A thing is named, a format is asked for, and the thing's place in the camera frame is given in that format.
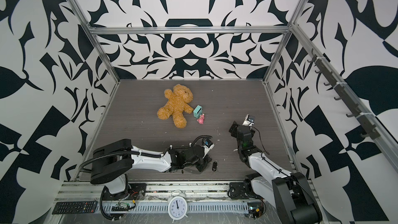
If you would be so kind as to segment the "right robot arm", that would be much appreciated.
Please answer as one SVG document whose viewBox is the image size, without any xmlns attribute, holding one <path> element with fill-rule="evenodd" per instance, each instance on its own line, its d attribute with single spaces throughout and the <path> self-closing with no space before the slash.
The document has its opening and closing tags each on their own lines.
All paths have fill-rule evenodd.
<svg viewBox="0 0 398 224">
<path fill-rule="evenodd" d="M 319 224 L 323 217 L 305 175 L 283 169 L 252 140 L 255 130 L 233 122 L 229 132 L 237 140 L 240 160 L 255 171 L 247 176 L 250 194 L 272 205 L 283 224 Z"/>
</svg>

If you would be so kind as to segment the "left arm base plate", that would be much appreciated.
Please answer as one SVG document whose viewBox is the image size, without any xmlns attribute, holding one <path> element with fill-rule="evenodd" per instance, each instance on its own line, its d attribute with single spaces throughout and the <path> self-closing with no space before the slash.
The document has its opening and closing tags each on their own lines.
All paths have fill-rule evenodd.
<svg viewBox="0 0 398 224">
<path fill-rule="evenodd" d="M 108 189 L 105 189 L 101 197 L 104 201 L 140 200 L 145 197 L 146 189 L 146 183 L 129 183 L 125 191 L 112 195 Z"/>
</svg>

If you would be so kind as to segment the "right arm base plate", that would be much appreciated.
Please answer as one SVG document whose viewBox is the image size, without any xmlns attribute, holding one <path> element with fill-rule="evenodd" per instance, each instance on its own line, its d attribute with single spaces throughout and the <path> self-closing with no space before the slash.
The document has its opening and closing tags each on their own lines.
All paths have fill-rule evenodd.
<svg viewBox="0 0 398 224">
<path fill-rule="evenodd" d="M 229 183 L 229 190 L 227 191 L 227 195 L 232 200 L 253 198 L 251 193 L 251 187 L 244 182 Z"/>
</svg>

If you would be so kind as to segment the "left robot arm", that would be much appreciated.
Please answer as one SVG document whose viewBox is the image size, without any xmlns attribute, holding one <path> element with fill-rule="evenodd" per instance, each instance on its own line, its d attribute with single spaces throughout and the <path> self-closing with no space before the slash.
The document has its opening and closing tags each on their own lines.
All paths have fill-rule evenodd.
<svg viewBox="0 0 398 224">
<path fill-rule="evenodd" d="M 172 173 L 196 168 L 197 173 L 202 173 L 211 162 L 209 152 L 215 146 L 211 139 L 201 135 L 187 147 L 170 146 L 163 152 L 141 149 L 133 146 L 130 139 L 122 139 L 94 150 L 92 159 L 81 168 L 92 165 L 90 183 L 105 185 L 112 195 L 117 195 L 126 191 L 126 172 L 130 170 Z"/>
</svg>

